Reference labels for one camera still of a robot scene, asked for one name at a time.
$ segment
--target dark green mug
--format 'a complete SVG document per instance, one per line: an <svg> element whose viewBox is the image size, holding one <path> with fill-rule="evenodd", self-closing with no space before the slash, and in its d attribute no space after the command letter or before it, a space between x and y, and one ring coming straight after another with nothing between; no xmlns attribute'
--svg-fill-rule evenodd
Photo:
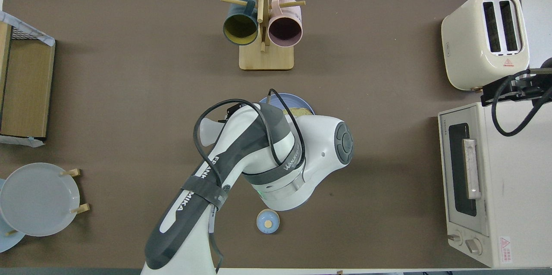
<svg viewBox="0 0 552 275"><path fill-rule="evenodd" d="M226 39L237 45L248 45L255 41L258 34L257 0L247 1L246 6L231 3L228 15L223 24L223 33Z"/></svg>

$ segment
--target toaster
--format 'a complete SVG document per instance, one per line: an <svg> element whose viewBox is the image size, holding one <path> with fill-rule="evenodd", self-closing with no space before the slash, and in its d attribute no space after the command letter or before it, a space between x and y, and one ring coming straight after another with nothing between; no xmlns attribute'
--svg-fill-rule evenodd
<svg viewBox="0 0 552 275"><path fill-rule="evenodd" d="M527 69L529 47L519 0L467 0L441 25L447 76L460 90Z"/></svg>

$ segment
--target oven window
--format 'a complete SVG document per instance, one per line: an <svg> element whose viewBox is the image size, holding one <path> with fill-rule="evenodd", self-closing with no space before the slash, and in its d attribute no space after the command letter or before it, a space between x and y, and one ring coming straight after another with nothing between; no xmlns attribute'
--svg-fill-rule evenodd
<svg viewBox="0 0 552 275"><path fill-rule="evenodd" d="M467 180L462 140L470 137L467 123L449 126L450 161L452 163L452 182L454 204L460 213L474 216L477 214L475 200L467 198Z"/></svg>

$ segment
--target toaster oven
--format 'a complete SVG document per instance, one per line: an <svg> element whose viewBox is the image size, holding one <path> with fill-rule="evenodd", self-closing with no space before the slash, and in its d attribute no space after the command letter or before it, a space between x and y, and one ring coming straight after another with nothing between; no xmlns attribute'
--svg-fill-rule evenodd
<svg viewBox="0 0 552 275"><path fill-rule="evenodd" d="M502 102L515 128L532 104ZM491 106L438 115L448 243L493 268L552 266L552 104L519 134L502 136Z"/></svg>

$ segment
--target black cable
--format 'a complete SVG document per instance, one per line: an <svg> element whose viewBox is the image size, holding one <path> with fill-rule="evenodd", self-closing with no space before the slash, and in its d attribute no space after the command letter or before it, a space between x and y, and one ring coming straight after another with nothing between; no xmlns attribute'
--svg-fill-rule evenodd
<svg viewBox="0 0 552 275"><path fill-rule="evenodd" d="M521 124L519 124L518 127L516 127L516 129L514 129L513 131L510 131L510 132L506 132L501 128L501 126L499 125L499 121L496 117L496 105L499 102L500 94L502 94L502 91L504 91L505 87L507 87L508 84L511 83L512 81L514 81L517 77L519 77L521 75L531 73L531 72L532 71L530 69L526 69L526 70L520 71L520 72L518 72L518 73L516 73L512 76L509 76L508 78L506 78L504 80L504 82L500 85L500 87L495 92L495 97L493 98L492 105L491 105L492 122L495 125L496 130L499 131L500 134L502 134L506 137L514 136L514 135L518 134L520 131L522 131L527 126L527 124L529 124L529 122L531 121L533 116L535 116L536 112L538 112L539 109L548 101L548 99L550 97L550 94L552 94L552 87L550 87L548 90L546 90L546 92L544 92L544 94L539 98L539 100L536 101L536 104L534 104L531 111L523 119Z"/></svg>
<svg viewBox="0 0 552 275"><path fill-rule="evenodd" d="M195 126L194 126L194 143L195 143L195 147L197 148L197 150L199 152L199 155L201 155L201 157L203 157L203 160L205 160L205 162L209 165L209 167L211 167L211 170L215 173L215 175L216 175L216 184L219 187L222 185L221 175L220 175L219 170L217 169L217 167L215 167L215 165L211 162L209 157L207 157L207 154L205 154L205 152L201 148L201 145L199 144L199 139L198 139L198 131L199 131L199 125L201 125L201 121L207 116L207 114L209 114L210 112L212 112L216 108L219 108L220 106L223 106L225 104L230 104L230 103L246 104L247 106L250 106L251 108L253 108L253 110L255 110L255 112L257 112L258 116L260 117L261 122L264 125L264 130L266 132L267 139L268 139L268 145L270 146L270 150L272 151L272 157L274 158L274 161L276 161L277 165L282 165L282 162L280 161L280 159L278 159L278 156L276 155L276 150L274 150L274 143L272 142L272 134L270 133L270 130L268 129L268 124L267 124L267 122L264 118L264 115L262 114L262 112L260 112L259 108L257 108L257 106L255 106L251 102L249 102L247 100L241 100L239 98L232 98L230 100L223 100L222 102L218 102L217 104L214 104L213 106L207 108L207 110L205 110L199 116L199 118L198 118L197 122L195 122Z"/></svg>
<svg viewBox="0 0 552 275"><path fill-rule="evenodd" d="M219 263L216 265L215 273L219 273L220 266L223 265L224 255L220 252L215 242L215 233L209 233L209 242L213 246L213 251L219 256Z"/></svg>
<svg viewBox="0 0 552 275"><path fill-rule="evenodd" d="M301 134L301 130L299 129L297 121L295 120L295 116L293 116L292 112L289 110L288 105L284 102L284 100L282 99L280 94L278 92L276 92L276 90L273 89L273 88L268 90L267 104L270 103L270 94L271 93L274 93L276 95L276 97L278 98L278 100L280 100L280 102L282 103L282 106L284 106L285 110L288 112L289 117L292 119L293 125L295 126L295 129L297 131L297 135L299 136L299 141L301 143L301 159L299 160L299 162L295 166L301 166L303 161L305 161L305 140L303 140L303 135Z"/></svg>

